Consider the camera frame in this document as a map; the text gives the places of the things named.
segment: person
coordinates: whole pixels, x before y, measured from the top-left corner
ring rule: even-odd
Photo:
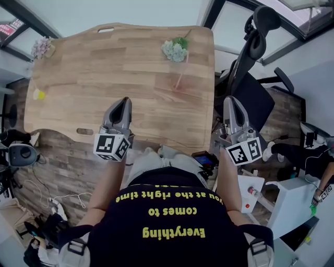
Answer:
[[[283,162],[286,156],[293,165],[303,169],[305,174],[320,179],[319,189],[315,192],[319,197],[328,184],[334,184],[334,157],[331,151],[327,150],[327,145],[306,149],[298,145],[270,142],[262,154],[262,159],[266,162],[273,154],[277,154],[278,160]]]
[[[30,133],[23,133],[15,129],[9,129],[0,133],[0,142],[6,148],[9,147],[13,142],[20,141],[22,144],[28,144],[31,146],[36,146],[40,133],[37,132],[34,135]],[[0,165],[8,166],[6,157],[0,154]]]
[[[88,239],[90,266],[247,266],[245,233],[271,248],[273,234],[241,213],[237,168],[224,149],[219,158],[216,193],[197,161],[164,145],[135,159],[121,191],[125,160],[108,162],[87,213],[58,235],[59,265],[69,266],[63,263],[68,248]]]

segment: white cable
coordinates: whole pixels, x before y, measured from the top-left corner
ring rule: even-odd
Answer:
[[[319,187],[317,187],[314,183],[312,183],[312,182],[310,182],[309,180],[306,179],[306,162],[307,162],[307,160],[308,160],[310,157],[314,157],[314,158],[316,158],[316,159],[320,158],[322,154],[324,154],[325,152],[327,152],[327,151],[330,150],[330,149],[331,149],[331,148],[325,150],[325,151],[324,151],[323,153],[321,153],[319,156],[309,156],[309,157],[305,160],[305,168],[304,168],[304,170],[305,170],[305,174],[304,174],[304,179],[305,179],[305,181],[307,181],[309,184],[314,185],[314,186],[315,186],[318,190],[320,190],[321,192],[324,192],[324,191],[321,190]]]
[[[33,184],[38,188],[38,190],[39,190],[39,192],[40,192],[40,195],[41,195],[40,203],[41,203],[42,208],[44,208],[44,209],[49,208],[49,201],[52,201],[52,200],[54,200],[54,199],[56,199],[56,198],[66,198],[66,197],[78,197],[78,199],[79,199],[79,201],[80,201],[80,204],[81,204],[82,208],[85,209],[85,208],[86,208],[86,205],[82,202],[80,196],[81,196],[81,195],[84,195],[84,194],[92,195],[91,193],[85,192],[85,193],[80,193],[80,194],[78,194],[78,195],[75,194],[75,195],[66,195],[66,196],[56,196],[56,197],[54,197],[53,199],[51,199],[51,198],[46,198],[46,204],[47,204],[47,206],[44,206],[43,203],[42,203],[43,195],[42,195],[42,191],[41,191],[41,189],[39,188],[39,186],[38,186],[35,182],[33,182],[32,180],[25,180],[25,181],[23,182],[23,186],[25,185],[25,182],[27,182],[27,181],[33,183]]]

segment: cable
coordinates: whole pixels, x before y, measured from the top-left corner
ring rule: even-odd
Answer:
[[[35,170],[33,169],[33,166],[34,166],[34,164],[31,166],[31,168],[32,168],[32,173],[34,174],[34,176],[35,176],[35,178],[37,179],[37,181],[39,181],[39,182],[40,182],[40,183],[41,183],[41,184],[48,190],[48,192],[49,192],[49,196],[51,197],[51,193],[50,193],[49,188],[37,178],[36,173],[35,173]]]
[[[43,155],[42,153],[40,153],[39,156],[40,156],[40,157],[39,157],[39,159],[37,160],[37,162],[38,162],[39,164],[45,165],[45,164],[46,164],[46,158],[44,157],[44,155]],[[44,162],[40,162],[41,156],[44,158]]]
[[[56,198],[66,198],[66,197],[78,197],[78,199],[79,199],[79,201],[80,201],[80,204],[81,204],[82,208],[85,209],[85,208],[86,208],[86,205],[82,202],[80,196],[81,196],[81,195],[85,195],[85,194],[92,195],[91,193],[84,192],[84,193],[74,194],[74,195],[55,196],[54,198],[51,198],[51,196],[50,196],[49,198],[46,198],[46,204],[47,204],[47,206],[45,206],[45,205],[43,205],[43,203],[42,203],[43,194],[42,194],[42,191],[41,191],[41,189],[39,188],[39,186],[38,186],[35,182],[33,182],[32,180],[25,180],[25,181],[23,182],[23,186],[25,185],[25,182],[27,182],[27,181],[33,183],[33,184],[38,188],[38,190],[39,190],[39,192],[40,192],[40,195],[41,195],[40,203],[41,203],[42,208],[44,208],[44,209],[48,209],[48,208],[49,208],[49,201],[52,201],[52,200],[54,200],[54,199],[56,199]]]
[[[274,142],[274,141],[277,140],[277,139],[280,139],[280,140],[286,140],[286,139],[290,139],[290,138],[300,139],[300,137],[280,136],[280,137],[275,138],[275,139],[273,139],[273,140],[271,140],[271,141],[269,141],[269,142]]]
[[[43,154],[39,154],[39,156],[42,156],[42,157],[44,158],[44,162],[40,162],[40,158],[39,158],[38,161],[36,161],[36,162],[39,163],[39,164],[42,164],[42,165],[46,164],[46,158],[44,157],[44,155],[43,155]],[[29,182],[33,183],[33,184],[38,188],[38,190],[39,190],[39,192],[40,192],[40,195],[41,195],[40,203],[41,203],[42,208],[44,208],[44,209],[49,208],[49,201],[52,201],[52,200],[54,200],[54,199],[56,199],[56,198],[66,198],[66,197],[78,197],[78,199],[79,199],[79,201],[80,201],[80,204],[81,204],[82,208],[83,208],[83,209],[86,208],[86,205],[82,202],[80,196],[81,196],[81,195],[85,195],[85,194],[92,195],[91,193],[84,192],[84,193],[80,193],[80,194],[73,194],[73,195],[66,195],[66,196],[55,196],[54,198],[52,198],[52,197],[51,197],[51,193],[50,193],[49,188],[48,188],[44,183],[42,183],[42,182],[38,179],[38,177],[37,177],[37,175],[36,175],[36,173],[35,173],[35,170],[34,170],[34,168],[33,168],[33,167],[34,167],[34,164],[31,166],[31,168],[32,168],[32,173],[34,174],[34,176],[35,176],[35,178],[37,179],[37,181],[38,181],[39,183],[41,183],[41,184],[47,189],[47,191],[49,192],[49,196],[50,196],[50,197],[46,198],[46,204],[47,204],[47,206],[43,205],[43,203],[42,203],[42,197],[43,197],[42,191],[41,191],[41,189],[39,188],[39,186],[38,186],[34,181],[32,181],[32,180],[25,180],[25,181],[23,182],[23,186],[24,186],[25,182],[29,181]]]
[[[314,183],[310,182],[309,180],[306,179],[306,162],[307,160],[310,158],[310,157],[314,157],[316,159],[320,158],[322,154],[324,154],[325,152],[327,152],[328,150],[330,150],[331,148],[325,150],[323,153],[321,153],[319,156],[309,156],[306,160],[305,160],[305,174],[304,174],[304,179],[309,183],[309,184],[312,184],[314,185],[318,190],[320,190],[321,192],[324,192],[323,190],[321,190],[319,187],[317,187]]]

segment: small flower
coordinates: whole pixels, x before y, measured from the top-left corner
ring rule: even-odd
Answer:
[[[35,44],[31,49],[32,57],[41,59],[43,55],[50,49],[52,40],[53,38],[46,38],[46,37],[36,40]]]
[[[173,43],[173,41],[165,41],[161,49],[169,60],[175,62],[182,62],[188,53],[187,49],[182,48],[179,43]]]

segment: wooden table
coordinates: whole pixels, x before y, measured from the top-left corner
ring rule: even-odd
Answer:
[[[188,63],[169,61],[161,45],[186,35]],[[135,140],[188,154],[209,149],[214,93],[211,30],[113,23],[52,44],[56,47],[52,57],[35,61],[25,131],[52,129],[74,141],[93,143],[104,112],[128,96],[133,103],[130,128]],[[36,89],[45,92],[45,99],[33,99]]]

